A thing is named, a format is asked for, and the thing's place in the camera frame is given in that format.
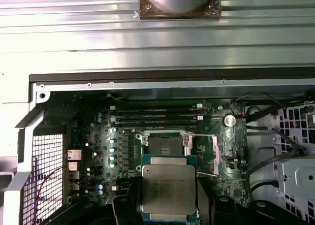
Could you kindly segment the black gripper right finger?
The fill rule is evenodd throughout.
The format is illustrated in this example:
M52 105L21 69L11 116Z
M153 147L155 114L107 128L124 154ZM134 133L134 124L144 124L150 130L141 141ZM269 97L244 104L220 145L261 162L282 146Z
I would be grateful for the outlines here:
M252 201L248 207L234 199L216 195L206 178L196 179L197 208L206 225L301 225L303 220L266 201Z

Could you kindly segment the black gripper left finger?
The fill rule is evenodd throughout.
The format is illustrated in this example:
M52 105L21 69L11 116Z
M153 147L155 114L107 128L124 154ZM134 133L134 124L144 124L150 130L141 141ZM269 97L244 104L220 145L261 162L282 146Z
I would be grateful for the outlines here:
M140 200L141 178L129 178L127 191L111 195L104 205L82 201L58 216L59 225L141 225L137 203Z

